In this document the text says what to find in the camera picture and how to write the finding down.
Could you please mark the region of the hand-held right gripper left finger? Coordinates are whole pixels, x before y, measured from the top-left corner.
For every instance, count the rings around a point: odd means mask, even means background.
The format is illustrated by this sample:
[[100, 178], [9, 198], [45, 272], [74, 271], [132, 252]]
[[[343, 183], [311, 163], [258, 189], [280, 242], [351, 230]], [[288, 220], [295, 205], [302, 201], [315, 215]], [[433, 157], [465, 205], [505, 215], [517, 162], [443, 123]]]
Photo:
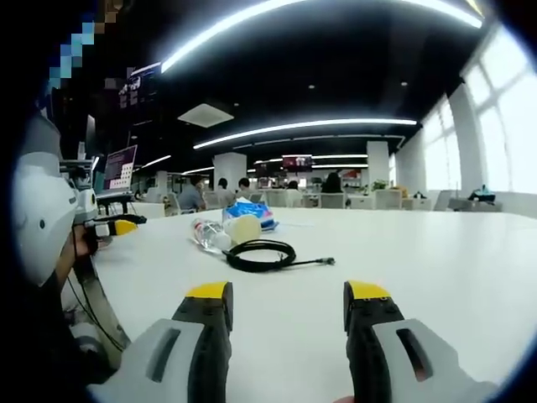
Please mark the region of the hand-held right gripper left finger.
[[95, 402], [224, 402], [232, 356], [230, 281], [191, 289], [170, 319], [160, 319], [123, 351], [117, 372], [90, 385]]

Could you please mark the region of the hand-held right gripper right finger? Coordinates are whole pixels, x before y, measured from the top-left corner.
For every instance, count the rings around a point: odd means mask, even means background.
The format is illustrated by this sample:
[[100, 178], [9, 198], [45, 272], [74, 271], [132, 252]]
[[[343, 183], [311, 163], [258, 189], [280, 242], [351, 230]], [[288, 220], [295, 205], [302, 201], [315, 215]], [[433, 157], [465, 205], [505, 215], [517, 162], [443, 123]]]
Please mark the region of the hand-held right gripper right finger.
[[407, 319], [381, 286], [344, 284], [344, 330], [356, 402], [489, 402], [498, 387], [478, 382], [456, 350]]

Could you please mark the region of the person's left hand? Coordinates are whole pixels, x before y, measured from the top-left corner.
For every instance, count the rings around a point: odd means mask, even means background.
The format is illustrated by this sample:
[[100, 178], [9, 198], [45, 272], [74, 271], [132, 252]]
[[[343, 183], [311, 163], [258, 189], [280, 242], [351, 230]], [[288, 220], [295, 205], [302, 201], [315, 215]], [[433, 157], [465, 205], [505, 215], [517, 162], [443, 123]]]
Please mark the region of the person's left hand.
[[73, 270], [79, 281], [94, 275], [91, 257], [111, 243], [110, 238], [96, 238], [82, 226], [71, 229], [56, 264], [56, 274], [61, 281]]

